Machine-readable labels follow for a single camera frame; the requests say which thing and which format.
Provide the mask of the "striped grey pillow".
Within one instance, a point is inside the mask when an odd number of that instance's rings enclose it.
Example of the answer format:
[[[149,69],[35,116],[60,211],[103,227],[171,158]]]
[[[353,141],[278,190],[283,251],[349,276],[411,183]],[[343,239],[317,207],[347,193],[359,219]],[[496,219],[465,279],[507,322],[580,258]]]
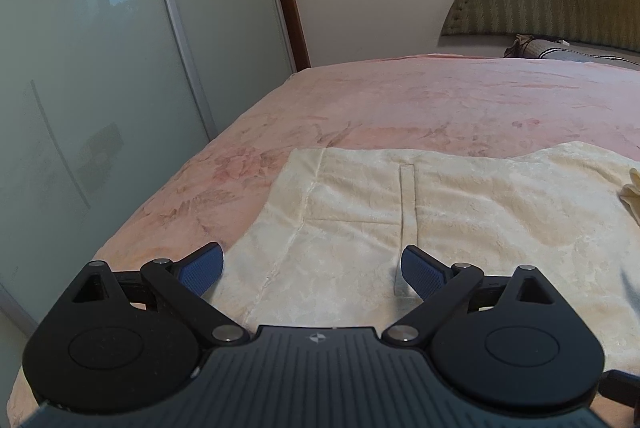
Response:
[[[503,57],[591,62],[634,71],[640,70],[638,52],[608,47],[587,47],[582,44],[570,44],[566,40],[545,40],[533,35],[518,34],[513,44],[504,51]]]

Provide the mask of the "pink bed blanket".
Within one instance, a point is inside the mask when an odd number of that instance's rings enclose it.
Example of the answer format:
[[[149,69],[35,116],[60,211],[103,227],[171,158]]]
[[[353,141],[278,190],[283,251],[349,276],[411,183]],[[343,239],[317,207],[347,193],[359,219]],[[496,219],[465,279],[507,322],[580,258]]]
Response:
[[[579,141],[639,165],[637,71],[558,60],[422,56],[292,76],[194,155],[99,249],[114,269],[226,252],[297,150],[511,159]]]

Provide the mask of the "frosted glass wardrobe door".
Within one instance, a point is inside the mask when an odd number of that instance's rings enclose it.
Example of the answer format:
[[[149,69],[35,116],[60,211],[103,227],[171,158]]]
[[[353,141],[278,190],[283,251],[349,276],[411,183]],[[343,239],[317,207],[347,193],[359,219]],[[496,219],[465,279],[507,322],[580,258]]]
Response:
[[[276,0],[1,0],[1,285],[41,320],[293,68]]]

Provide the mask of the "cream white pants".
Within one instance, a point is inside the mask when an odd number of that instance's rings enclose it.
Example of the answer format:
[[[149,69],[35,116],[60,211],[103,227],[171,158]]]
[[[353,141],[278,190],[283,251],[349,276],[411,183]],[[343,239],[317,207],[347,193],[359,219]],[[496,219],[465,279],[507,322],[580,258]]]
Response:
[[[574,141],[511,159],[418,150],[297,150],[224,256],[208,301],[248,328],[372,326],[419,299],[416,245],[490,275],[537,267],[603,346],[639,368],[639,226],[620,199],[633,159]]]

